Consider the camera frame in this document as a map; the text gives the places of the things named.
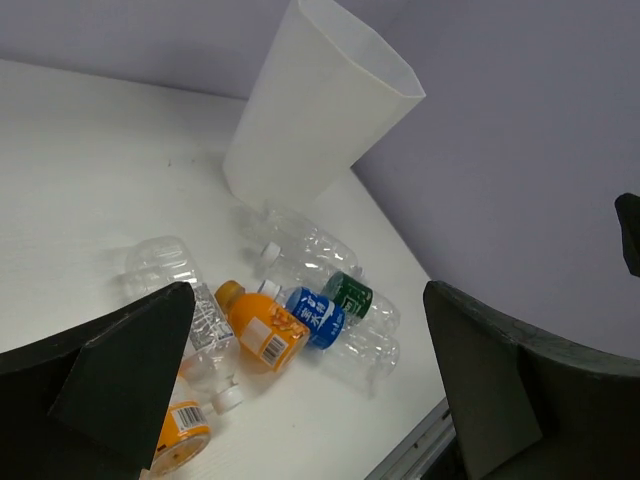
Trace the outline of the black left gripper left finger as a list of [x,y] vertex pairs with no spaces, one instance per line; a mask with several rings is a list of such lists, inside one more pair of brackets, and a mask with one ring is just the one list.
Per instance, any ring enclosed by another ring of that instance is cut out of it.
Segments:
[[4,479],[136,479],[150,468],[194,312],[174,282],[1,355]]

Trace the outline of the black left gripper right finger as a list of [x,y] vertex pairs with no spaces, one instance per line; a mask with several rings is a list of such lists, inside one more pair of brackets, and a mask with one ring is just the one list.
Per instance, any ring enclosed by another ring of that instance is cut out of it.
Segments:
[[443,282],[424,308],[471,479],[636,479],[639,363],[505,315]]

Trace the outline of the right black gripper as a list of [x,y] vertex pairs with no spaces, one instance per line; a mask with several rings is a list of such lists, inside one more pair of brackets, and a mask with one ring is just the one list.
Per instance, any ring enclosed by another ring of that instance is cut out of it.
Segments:
[[640,276],[640,198],[624,193],[616,198],[614,206],[621,229],[624,261],[632,276]]

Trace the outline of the orange juice bottle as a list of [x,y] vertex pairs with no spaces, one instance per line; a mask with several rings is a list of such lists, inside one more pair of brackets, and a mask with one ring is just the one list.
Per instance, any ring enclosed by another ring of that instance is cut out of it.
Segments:
[[310,338],[310,329],[284,307],[234,280],[214,296],[241,346],[273,372],[284,369]]
[[204,393],[196,389],[181,364],[150,467],[152,478],[178,470],[209,444],[212,429],[204,400]]

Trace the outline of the clear bottle white label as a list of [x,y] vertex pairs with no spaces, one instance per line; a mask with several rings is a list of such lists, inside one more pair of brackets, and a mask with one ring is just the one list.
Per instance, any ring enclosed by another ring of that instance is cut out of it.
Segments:
[[236,382],[240,344],[205,283],[193,284],[195,307],[181,375],[201,400],[224,414],[244,399]]

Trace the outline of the blue label water bottle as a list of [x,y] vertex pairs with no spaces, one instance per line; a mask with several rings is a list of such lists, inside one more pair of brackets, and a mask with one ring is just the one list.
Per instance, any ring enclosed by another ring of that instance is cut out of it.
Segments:
[[264,280],[258,288],[310,329],[305,357],[325,376],[366,398],[395,369],[399,342],[365,326],[349,326],[345,311],[329,298],[298,286],[284,288]]

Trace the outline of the green label water bottle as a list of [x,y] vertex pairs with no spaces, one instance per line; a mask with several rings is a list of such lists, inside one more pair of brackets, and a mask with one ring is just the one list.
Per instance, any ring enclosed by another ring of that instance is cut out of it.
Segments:
[[392,335],[399,327],[401,315],[384,295],[354,277],[338,271],[321,290],[321,294],[347,314],[347,326],[363,325],[380,335]]

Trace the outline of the clear unlabelled plastic bottle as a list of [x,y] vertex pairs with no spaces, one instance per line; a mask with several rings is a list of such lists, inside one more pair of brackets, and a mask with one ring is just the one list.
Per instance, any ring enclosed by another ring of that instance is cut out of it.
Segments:
[[265,270],[284,254],[318,259],[362,281],[364,270],[356,253],[304,214],[272,201],[261,210],[237,207],[233,216],[239,233],[251,244],[249,257]]

